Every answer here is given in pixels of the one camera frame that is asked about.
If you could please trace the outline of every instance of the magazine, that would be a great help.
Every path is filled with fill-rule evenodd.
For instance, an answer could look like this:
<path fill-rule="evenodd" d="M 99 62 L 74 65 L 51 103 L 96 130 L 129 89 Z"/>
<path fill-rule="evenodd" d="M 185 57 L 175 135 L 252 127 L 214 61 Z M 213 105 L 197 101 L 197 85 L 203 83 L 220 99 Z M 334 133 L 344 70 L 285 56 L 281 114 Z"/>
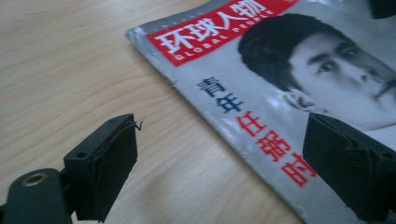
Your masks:
<path fill-rule="evenodd" d="M 396 149 L 395 27 L 361 0 L 212 0 L 126 35 L 304 222 L 365 223 L 304 134 L 315 112 Z"/>

